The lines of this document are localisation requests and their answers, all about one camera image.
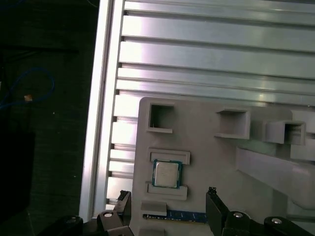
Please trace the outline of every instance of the black clamp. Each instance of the black clamp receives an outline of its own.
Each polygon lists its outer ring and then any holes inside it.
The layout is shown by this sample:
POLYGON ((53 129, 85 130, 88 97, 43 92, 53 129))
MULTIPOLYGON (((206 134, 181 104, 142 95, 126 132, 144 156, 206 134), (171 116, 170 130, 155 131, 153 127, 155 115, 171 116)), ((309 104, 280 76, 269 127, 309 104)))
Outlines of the black clamp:
POLYGON ((262 225, 242 212, 229 211, 214 187, 206 193, 206 214, 214 236, 314 236, 283 217, 267 217, 262 225))

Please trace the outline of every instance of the rectangular socket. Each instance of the rectangular socket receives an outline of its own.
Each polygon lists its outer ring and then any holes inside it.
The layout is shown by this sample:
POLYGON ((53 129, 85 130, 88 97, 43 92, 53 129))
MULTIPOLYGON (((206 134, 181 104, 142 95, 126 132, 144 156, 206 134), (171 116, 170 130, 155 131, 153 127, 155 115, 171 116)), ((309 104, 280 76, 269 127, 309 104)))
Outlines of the rectangular socket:
POLYGON ((251 113, 243 108, 223 108, 218 111, 220 130, 216 137, 230 139, 249 139, 251 113))

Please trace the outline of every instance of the cable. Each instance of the cable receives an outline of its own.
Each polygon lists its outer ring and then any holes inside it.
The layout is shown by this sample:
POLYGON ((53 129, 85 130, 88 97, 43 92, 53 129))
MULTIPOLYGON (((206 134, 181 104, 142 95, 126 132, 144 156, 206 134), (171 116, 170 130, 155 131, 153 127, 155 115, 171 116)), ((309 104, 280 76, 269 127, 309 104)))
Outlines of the cable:
POLYGON ((0 110, 4 109, 4 108, 7 108, 7 107, 10 107, 10 106, 13 106, 13 105, 21 105, 21 104, 28 104, 28 103, 33 103, 33 102, 40 102, 40 101, 43 101, 45 99, 47 99, 48 97, 50 97, 53 93, 55 89, 55 79, 54 77, 50 74, 50 72, 44 68, 41 68, 41 67, 33 67, 31 69, 29 69, 28 71, 24 72, 22 75, 20 75, 16 81, 14 82, 14 84, 11 86, 10 90, 7 92, 7 94, 4 96, 3 100, 0 102, 0 110), (4 104, 5 100, 7 99, 7 97, 12 93, 12 91, 14 90, 14 88, 16 87, 16 85, 19 83, 19 81, 21 79, 23 79, 24 77, 26 77, 28 74, 30 74, 31 72, 34 72, 34 71, 41 71, 41 72, 44 72, 48 78, 51 80, 51 89, 48 91, 47 94, 33 100, 33 101, 17 101, 17 102, 11 102, 11 103, 7 103, 7 104, 4 104))
POLYGON ((91 1, 90 1, 90 0, 87 0, 87 2, 88 2, 90 5, 92 5, 93 7, 98 8, 98 6, 96 6, 95 4, 91 3, 91 1))
POLYGON ((15 7, 17 7, 18 5, 20 5, 24 1, 26 1, 26 0, 19 0, 16 3, 12 4, 12 5, 0 7, 0 11, 6 11, 6 10, 9 10, 11 8, 15 8, 15 7))

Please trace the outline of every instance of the slotted aluminum panel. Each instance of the slotted aluminum panel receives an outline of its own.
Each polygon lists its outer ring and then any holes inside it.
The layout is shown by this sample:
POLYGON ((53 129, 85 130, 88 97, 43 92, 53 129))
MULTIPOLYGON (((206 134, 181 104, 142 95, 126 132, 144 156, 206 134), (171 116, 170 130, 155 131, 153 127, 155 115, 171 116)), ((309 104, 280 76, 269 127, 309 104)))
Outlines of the slotted aluminum panel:
POLYGON ((132 189, 145 96, 289 107, 308 127, 306 146, 293 147, 292 157, 315 161, 315 5, 101 0, 99 15, 93 83, 105 89, 91 90, 80 205, 85 220, 112 208, 121 189, 132 189), (106 9, 112 12, 107 37, 100 32, 106 9))

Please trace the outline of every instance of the metal frame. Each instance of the metal frame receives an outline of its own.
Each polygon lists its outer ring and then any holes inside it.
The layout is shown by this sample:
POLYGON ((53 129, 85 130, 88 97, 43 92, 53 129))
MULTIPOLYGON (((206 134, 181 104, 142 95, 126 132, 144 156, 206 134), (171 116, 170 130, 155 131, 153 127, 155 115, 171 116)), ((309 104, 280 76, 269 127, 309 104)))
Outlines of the metal frame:
POLYGON ((79 210, 79 215, 84 221, 90 220, 93 216, 95 178, 98 161, 100 126, 103 115, 105 67, 107 65, 112 5, 113 0, 101 0, 99 3, 79 210))
MULTIPOLYGON (((288 24, 290 27, 287 28, 290 29, 303 25, 301 30, 308 30, 315 25, 314 4, 263 0, 173 0, 171 2, 169 0, 147 2, 101 0, 99 9, 80 202, 80 216, 85 221, 102 212, 105 207, 110 209, 118 189, 132 189, 132 161, 138 106, 144 96, 184 97, 215 102, 224 100, 229 103, 241 102, 258 106, 273 106, 272 103, 281 103, 296 110, 307 110, 310 113, 314 111, 310 106, 315 106, 313 89, 315 70, 314 67, 305 67, 305 63, 310 63, 309 60, 315 52, 314 41, 301 45, 285 44, 281 41, 273 41, 274 39, 269 37, 270 34, 264 34, 276 32, 271 28, 267 31, 259 31, 260 26, 265 27, 270 23, 274 23, 279 28, 288 24), (124 16, 124 10, 131 14, 124 16), (229 38, 225 38, 223 44, 220 44, 219 38, 207 41, 205 40, 207 37, 198 38, 199 34, 172 34, 172 30, 168 28, 171 25, 170 21, 178 27, 184 27, 187 23, 186 17, 187 21, 191 17, 196 19, 223 17, 229 21, 228 24, 231 20, 235 20, 233 22, 235 25, 244 25, 244 28, 238 27, 238 29, 249 33, 253 32, 245 28, 248 25, 244 23, 249 21, 250 24, 260 24, 259 27, 253 26, 252 29, 257 29, 257 32, 262 34, 262 38, 270 40, 269 42, 273 44, 263 40, 243 41, 248 39, 248 35, 244 35, 244 39, 238 35, 244 51, 239 50, 241 46, 238 45, 239 48, 234 48, 233 52, 229 50, 230 48, 225 48, 225 46, 231 48, 235 46, 228 45, 233 44, 229 38), (155 31, 154 26, 157 26, 157 22, 158 24, 163 22, 165 29, 160 30, 157 27, 155 31), (138 31, 129 28, 128 24, 138 31), (150 33, 145 31, 145 27, 151 29, 150 33), (199 43, 211 44, 213 49, 200 50, 199 43), (273 59, 269 66, 274 71, 268 71, 266 75, 266 72, 259 67, 259 63, 251 64, 252 61, 256 61, 256 54, 251 52, 254 47, 262 52, 257 54, 261 63, 268 64, 270 58, 273 59), (163 54, 162 49, 169 52, 173 59, 163 54), (188 60, 184 60, 184 55, 179 57, 179 53, 183 50, 192 53, 193 59, 198 57, 199 61, 195 61, 192 65, 188 60), (282 61, 282 57, 277 55, 280 50, 283 50, 283 54, 294 52, 301 60, 291 61, 284 56, 282 61), (229 66, 235 65, 234 61, 232 63, 229 60, 229 65, 210 64, 213 71, 207 71, 208 52, 224 59, 229 59, 228 56, 231 55, 236 59, 245 55, 248 66, 256 66, 257 70, 251 67, 253 74, 247 74, 247 65, 239 64, 239 67, 233 68, 233 72, 229 71, 229 66), (203 60, 200 59, 199 53, 203 56, 203 60), (272 67, 274 61, 277 63, 280 61, 281 71, 272 67), (301 74, 294 71, 297 78, 288 78, 293 66, 300 65, 305 67, 301 74), (304 79, 303 82, 298 79, 300 75, 304 79)), ((222 26, 227 27, 227 32, 233 30, 231 25, 224 23, 226 22, 223 22, 222 26)), ((204 31, 208 27, 200 23, 194 29, 199 26, 202 26, 199 30, 204 31)), ((288 37, 295 36, 293 30, 287 30, 285 33, 288 37)))

